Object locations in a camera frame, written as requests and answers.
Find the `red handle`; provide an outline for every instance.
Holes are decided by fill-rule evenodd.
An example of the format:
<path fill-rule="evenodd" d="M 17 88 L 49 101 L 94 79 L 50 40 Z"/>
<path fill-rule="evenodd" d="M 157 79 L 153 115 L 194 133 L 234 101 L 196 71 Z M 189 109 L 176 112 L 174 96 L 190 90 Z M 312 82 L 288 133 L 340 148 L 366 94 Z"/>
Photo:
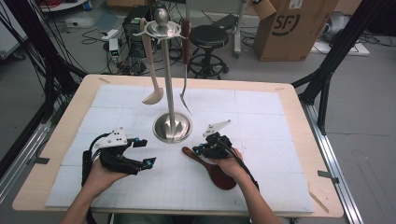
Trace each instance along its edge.
<path fill-rule="evenodd" d="M 188 64 L 190 58 L 190 21 L 187 18 L 181 20 L 181 35 L 186 37 L 182 40 L 183 63 Z"/>

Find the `black stool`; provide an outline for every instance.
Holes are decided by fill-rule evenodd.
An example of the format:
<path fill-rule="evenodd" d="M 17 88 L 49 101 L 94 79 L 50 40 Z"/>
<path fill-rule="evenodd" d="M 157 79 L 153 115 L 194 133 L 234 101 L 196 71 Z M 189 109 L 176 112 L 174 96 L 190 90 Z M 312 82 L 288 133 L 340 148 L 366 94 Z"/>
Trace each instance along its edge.
<path fill-rule="evenodd" d="M 228 73 L 227 64 L 220 57 L 212 54 L 213 49 L 224 47 L 228 40 L 227 32 L 217 26 L 201 25 L 191 29 L 191 43 L 205 51 L 205 54 L 196 54 L 197 49 L 190 58 L 188 69 L 195 74 L 195 77 L 221 79 L 220 73 Z"/>

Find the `hand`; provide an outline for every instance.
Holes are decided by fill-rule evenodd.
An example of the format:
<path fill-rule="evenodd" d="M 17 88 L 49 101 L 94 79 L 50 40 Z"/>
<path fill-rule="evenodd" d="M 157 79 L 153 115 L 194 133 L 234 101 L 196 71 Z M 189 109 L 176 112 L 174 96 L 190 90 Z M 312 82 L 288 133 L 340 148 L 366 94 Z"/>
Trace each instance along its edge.
<path fill-rule="evenodd" d="M 125 176 L 127 176 L 127 174 L 107 170 L 107 168 L 102 166 L 100 160 L 96 160 L 92 165 L 83 189 L 89 192 L 93 197 L 97 197 L 103 191 L 110 188 L 114 182 Z"/>
<path fill-rule="evenodd" d="M 239 150 L 236 148 L 232 148 L 232 150 L 238 156 L 238 158 L 242 160 L 242 154 L 239 152 Z M 238 177 L 247 175 L 245 170 L 241 167 L 241 165 L 238 163 L 238 161 L 236 161 L 235 158 L 227 158 L 227 159 L 219 159 L 219 160 L 212 159 L 212 161 L 216 163 L 226 175 L 229 175 L 235 181 Z"/>

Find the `metal pole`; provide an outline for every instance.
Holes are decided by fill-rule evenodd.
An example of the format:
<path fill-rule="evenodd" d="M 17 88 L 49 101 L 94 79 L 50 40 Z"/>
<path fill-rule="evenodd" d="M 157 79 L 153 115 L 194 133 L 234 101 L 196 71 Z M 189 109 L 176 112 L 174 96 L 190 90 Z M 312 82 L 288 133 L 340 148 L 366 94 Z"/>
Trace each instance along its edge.
<path fill-rule="evenodd" d="M 161 48 L 163 50 L 163 69 L 165 70 L 165 87 L 166 87 L 166 97 L 168 99 L 169 108 L 169 120 L 171 131 L 175 131 L 175 109 L 173 102 L 173 91 L 172 91 L 172 77 L 171 77 L 171 66 L 169 63 L 169 46 L 168 40 L 161 40 Z"/>

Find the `cardboard box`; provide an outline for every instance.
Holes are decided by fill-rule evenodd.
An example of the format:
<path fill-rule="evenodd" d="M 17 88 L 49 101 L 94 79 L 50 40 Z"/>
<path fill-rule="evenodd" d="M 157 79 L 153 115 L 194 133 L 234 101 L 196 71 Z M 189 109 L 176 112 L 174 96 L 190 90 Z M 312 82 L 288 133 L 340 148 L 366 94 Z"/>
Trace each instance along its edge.
<path fill-rule="evenodd" d="M 360 4 L 361 0 L 340 0 L 334 11 L 340 11 L 345 15 L 351 16 Z"/>
<path fill-rule="evenodd" d="M 107 0 L 110 7 L 151 6 L 153 0 Z"/>
<path fill-rule="evenodd" d="M 262 0 L 253 5 L 260 18 L 253 43 L 259 60 L 305 60 L 337 3 L 338 0 Z"/>

